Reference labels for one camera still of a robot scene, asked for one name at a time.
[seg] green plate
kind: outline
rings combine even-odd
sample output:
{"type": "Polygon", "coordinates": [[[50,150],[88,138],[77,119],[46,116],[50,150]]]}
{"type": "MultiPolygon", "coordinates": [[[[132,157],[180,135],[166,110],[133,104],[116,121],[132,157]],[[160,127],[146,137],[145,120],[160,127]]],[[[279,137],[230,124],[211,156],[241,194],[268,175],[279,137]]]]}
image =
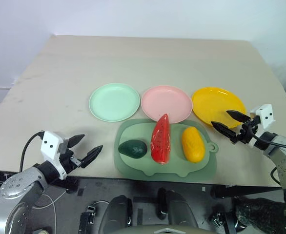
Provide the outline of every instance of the green plate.
{"type": "Polygon", "coordinates": [[[117,122],[131,117],[140,106],[140,95],[126,84],[111,83],[96,89],[89,100],[91,113],[100,120],[117,122]]]}
{"type": "Polygon", "coordinates": [[[129,179],[153,181],[200,182],[211,179],[216,173],[216,152],[218,146],[210,141],[205,128],[191,120],[171,124],[170,161],[165,165],[153,161],[149,142],[155,122],[150,119],[131,119],[118,130],[114,145],[114,162],[118,170],[129,179]],[[181,134],[189,126],[196,127],[205,143],[206,154],[200,163],[191,163],[184,158],[181,134]],[[139,139],[148,145],[147,154],[133,159],[118,152],[118,146],[130,139],[139,139]]]}

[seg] green cutting board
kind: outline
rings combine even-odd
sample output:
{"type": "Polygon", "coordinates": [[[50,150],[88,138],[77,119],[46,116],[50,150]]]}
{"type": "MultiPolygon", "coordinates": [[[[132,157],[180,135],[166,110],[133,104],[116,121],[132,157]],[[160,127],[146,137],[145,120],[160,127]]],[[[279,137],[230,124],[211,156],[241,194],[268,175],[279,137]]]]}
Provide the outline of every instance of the green cutting board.
{"type": "Polygon", "coordinates": [[[216,156],[218,146],[210,141],[205,128],[191,120],[171,124],[171,152],[170,161],[161,165],[156,163],[150,155],[149,143],[156,122],[150,119],[131,119],[124,122],[117,133],[114,145],[114,161],[118,170],[129,179],[200,182],[213,178],[216,173],[216,156]],[[196,127],[205,144],[206,153],[199,163],[187,161],[181,145],[182,132],[189,126],[196,127]],[[118,152],[118,146],[131,139],[139,139],[148,146],[147,154],[134,159],[118,152]]]}

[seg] toy fruit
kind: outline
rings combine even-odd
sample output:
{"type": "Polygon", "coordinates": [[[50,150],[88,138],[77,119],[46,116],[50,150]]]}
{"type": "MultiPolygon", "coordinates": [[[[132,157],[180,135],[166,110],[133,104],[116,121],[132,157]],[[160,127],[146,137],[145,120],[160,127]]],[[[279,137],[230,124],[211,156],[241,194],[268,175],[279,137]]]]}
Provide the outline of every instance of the toy fruit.
{"type": "Polygon", "coordinates": [[[156,123],[151,139],[151,155],[155,162],[166,164],[170,157],[170,125],[167,114],[156,123]]]}
{"type": "Polygon", "coordinates": [[[195,127],[188,127],[182,134],[182,146],[186,159],[190,162],[200,162],[205,156],[205,145],[200,133],[195,127]]]}
{"type": "Polygon", "coordinates": [[[131,158],[141,158],[147,153],[147,146],[141,140],[128,140],[118,147],[119,153],[131,158]]]}

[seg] yellow mango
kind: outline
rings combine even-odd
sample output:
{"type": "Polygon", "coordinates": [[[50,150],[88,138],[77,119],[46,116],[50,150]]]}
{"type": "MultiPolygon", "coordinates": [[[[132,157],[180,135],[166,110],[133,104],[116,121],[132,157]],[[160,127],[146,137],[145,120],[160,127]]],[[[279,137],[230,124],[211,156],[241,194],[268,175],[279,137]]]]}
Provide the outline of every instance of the yellow mango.
{"type": "Polygon", "coordinates": [[[200,162],[205,156],[205,145],[200,133],[195,127],[188,127],[182,134],[182,146],[186,159],[190,162],[200,162]]]}

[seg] yellow plate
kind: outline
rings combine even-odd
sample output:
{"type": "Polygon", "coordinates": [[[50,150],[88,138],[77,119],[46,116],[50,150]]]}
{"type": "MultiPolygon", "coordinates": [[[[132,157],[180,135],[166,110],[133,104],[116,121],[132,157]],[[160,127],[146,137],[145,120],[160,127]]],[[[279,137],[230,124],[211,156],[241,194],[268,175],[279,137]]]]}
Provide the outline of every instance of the yellow plate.
{"type": "Polygon", "coordinates": [[[236,110],[246,114],[242,101],[228,90],[218,87],[205,87],[193,93],[193,111],[206,124],[211,121],[221,122],[229,128],[234,128],[240,122],[231,118],[227,110],[236,110]]]}

